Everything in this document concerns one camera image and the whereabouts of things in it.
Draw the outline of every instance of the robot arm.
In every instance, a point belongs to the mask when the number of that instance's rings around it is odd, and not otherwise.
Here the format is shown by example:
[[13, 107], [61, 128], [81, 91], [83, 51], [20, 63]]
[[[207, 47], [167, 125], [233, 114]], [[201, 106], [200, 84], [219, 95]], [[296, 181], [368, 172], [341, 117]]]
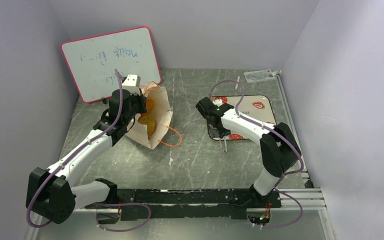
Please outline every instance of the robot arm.
[[[123, 103], [120, 118], [106, 134], [91, 142], [91, 139], [109, 128], [116, 120], [120, 106], [120, 90], [112, 93], [109, 108], [102, 113], [100, 121], [93, 126], [86, 139], [69, 154], [46, 170], [36, 168], [29, 176], [26, 207], [45, 179], [58, 167], [63, 167], [46, 184], [34, 202], [32, 210], [54, 223], [64, 222], [73, 210], [96, 202], [116, 203], [117, 185], [103, 178], [86, 185], [72, 187], [88, 167], [105, 151], [114, 146], [130, 129], [136, 114], [146, 113], [146, 97], [139, 89], [140, 78], [128, 75], [123, 83]], [[62, 163], [82, 148], [65, 166]]]
[[[212, 102], [208, 97], [205, 97], [198, 102], [196, 108], [206, 119], [207, 124], [217, 129], [220, 138], [230, 135], [231, 131], [234, 131], [260, 146], [263, 170], [251, 189], [257, 191], [261, 196], [269, 194], [282, 175], [297, 162], [298, 158], [289, 146], [269, 130], [239, 117], [232, 105], [221, 104], [217, 100]], [[261, 126], [266, 126], [280, 133], [301, 154], [288, 125], [283, 122], [274, 125], [250, 116], [246, 117], [261, 124]]]

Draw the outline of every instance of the white wall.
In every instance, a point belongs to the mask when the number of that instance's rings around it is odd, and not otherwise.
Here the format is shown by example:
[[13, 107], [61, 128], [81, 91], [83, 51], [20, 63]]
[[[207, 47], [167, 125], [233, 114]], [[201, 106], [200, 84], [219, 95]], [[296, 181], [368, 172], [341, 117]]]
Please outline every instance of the white wall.
[[384, 239], [384, 1], [320, 0], [283, 80], [337, 238]]
[[50, 0], [72, 39], [148, 26], [161, 67], [280, 69], [318, 0]]
[[77, 99], [68, 39], [46, 1], [0, 0], [0, 240], [23, 239], [29, 174], [60, 155]]

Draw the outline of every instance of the white paper bag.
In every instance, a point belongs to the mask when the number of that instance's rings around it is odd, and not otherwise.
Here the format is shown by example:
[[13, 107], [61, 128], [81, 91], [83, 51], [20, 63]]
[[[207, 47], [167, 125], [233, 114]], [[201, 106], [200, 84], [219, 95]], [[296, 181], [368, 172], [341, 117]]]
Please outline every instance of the white paper bag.
[[149, 113], [155, 119], [156, 128], [150, 139], [148, 139], [147, 125], [138, 123], [138, 119], [141, 116], [136, 114], [135, 124], [125, 134], [125, 136], [138, 142], [139, 144], [155, 149], [155, 147], [161, 142], [161, 139], [166, 135], [169, 130], [170, 122], [172, 121], [173, 111], [170, 107], [167, 90], [165, 87], [159, 87], [155, 82], [150, 82], [145, 88], [141, 88], [142, 93], [148, 99], [152, 99], [154, 107]]

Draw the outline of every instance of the gray marble surface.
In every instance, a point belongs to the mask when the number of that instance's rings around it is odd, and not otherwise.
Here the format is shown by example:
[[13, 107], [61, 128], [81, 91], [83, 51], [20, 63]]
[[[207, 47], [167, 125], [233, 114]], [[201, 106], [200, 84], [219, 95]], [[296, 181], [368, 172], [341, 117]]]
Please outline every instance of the gray marble surface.
[[[263, 163], [260, 148], [250, 140], [227, 142], [224, 153], [218, 141], [209, 138], [206, 121], [195, 105], [207, 96], [211, 87], [225, 79], [236, 80], [245, 87], [246, 95], [268, 97], [277, 123], [288, 123], [279, 83], [276, 80], [248, 84], [246, 70], [226, 69], [162, 69], [163, 82], [173, 108], [170, 126], [183, 136], [180, 146], [159, 144], [150, 150], [127, 137], [102, 154], [79, 178], [77, 185], [88, 184], [97, 178], [108, 179], [119, 188], [188, 189], [188, 188], [249, 188], [258, 178]], [[234, 83], [217, 86], [215, 95], [240, 95]], [[77, 146], [91, 131], [108, 108], [100, 102], [83, 103], [79, 98], [62, 149], [62, 156]], [[169, 131], [163, 138], [176, 144], [179, 137]], [[304, 188], [299, 174], [289, 175], [280, 188]]]

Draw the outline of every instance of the whiteboard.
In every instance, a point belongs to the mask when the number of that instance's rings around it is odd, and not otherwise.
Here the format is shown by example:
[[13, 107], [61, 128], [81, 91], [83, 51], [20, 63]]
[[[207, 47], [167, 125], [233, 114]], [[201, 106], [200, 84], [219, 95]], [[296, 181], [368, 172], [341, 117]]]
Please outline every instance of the whiteboard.
[[140, 85], [162, 80], [146, 26], [63, 42], [61, 50], [85, 103], [109, 98], [119, 88], [114, 69], [123, 77], [138, 75]]

